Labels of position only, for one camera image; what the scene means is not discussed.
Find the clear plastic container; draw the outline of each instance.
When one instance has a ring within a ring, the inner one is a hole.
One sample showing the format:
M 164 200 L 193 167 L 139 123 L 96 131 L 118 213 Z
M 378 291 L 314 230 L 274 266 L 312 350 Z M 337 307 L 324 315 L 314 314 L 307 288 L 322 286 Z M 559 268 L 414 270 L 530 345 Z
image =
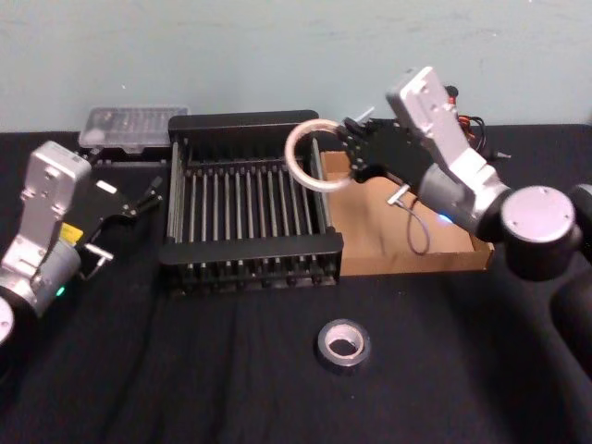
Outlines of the clear plastic container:
M 96 107 L 78 142 L 82 148 L 121 148 L 127 154 L 141 154 L 147 147 L 168 146 L 168 120 L 188 113 L 186 106 Z

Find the wall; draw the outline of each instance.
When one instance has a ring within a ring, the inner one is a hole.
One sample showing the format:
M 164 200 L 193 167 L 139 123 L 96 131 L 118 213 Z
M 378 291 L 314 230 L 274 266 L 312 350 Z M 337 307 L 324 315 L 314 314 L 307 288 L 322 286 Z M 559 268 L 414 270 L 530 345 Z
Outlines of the wall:
M 94 105 L 355 116 L 432 65 L 487 123 L 590 122 L 589 0 L 0 0 L 0 130 Z

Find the cardboard tray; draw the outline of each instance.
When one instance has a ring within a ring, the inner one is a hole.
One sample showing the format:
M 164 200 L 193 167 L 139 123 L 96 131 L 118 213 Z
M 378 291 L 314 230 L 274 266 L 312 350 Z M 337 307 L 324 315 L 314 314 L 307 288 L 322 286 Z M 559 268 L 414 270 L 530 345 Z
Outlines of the cardboard tray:
M 327 179 L 343 177 L 349 171 L 345 153 L 322 153 L 322 163 Z M 429 228 L 430 249 L 425 255 L 412 252 L 407 243 L 408 213 L 386 204 L 397 189 L 388 179 L 374 178 L 327 195 L 333 226 L 345 242 L 342 276 L 487 269 L 494 251 L 491 243 L 443 220 L 420 203 L 414 210 Z M 403 201 L 409 205 L 413 197 L 408 193 Z M 411 237 L 415 248 L 422 250 L 426 237 L 416 220 L 412 221 Z

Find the plastic ring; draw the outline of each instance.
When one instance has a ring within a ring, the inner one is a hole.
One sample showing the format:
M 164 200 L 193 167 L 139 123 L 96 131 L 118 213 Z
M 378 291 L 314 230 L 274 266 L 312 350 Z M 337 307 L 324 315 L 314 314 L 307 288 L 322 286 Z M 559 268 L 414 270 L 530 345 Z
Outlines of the plastic ring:
M 337 135 L 338 127 L 339 123 L 332 120 L 315 118 L 301 123 L 294 128 L 288 136 L 284 150 L 286 166 L 294 179 L 304 188 L 318 192 L 333 192 L 344 189 L 352 182 L 352 178 L 350 177 L 335 180 L 319 180 L 312 178 L 302 170 L 296 161 L 296 154 L 294 151 L 296 144 L 302 137 L 315 131 L 324 131 Z

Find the tape roll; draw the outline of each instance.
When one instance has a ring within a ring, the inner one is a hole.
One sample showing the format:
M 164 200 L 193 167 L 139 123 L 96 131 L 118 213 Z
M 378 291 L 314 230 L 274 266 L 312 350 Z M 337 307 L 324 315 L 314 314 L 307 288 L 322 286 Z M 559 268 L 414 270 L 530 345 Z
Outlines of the tape roll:
M 338 346 L 343 344 L 349 350 L 340 350 Z M 370 350 L 368 332 L 349 319 L 329 322 L 321 329 L 316 341 L 319 361 L 337 375 L 355 374 L 367 361 Z

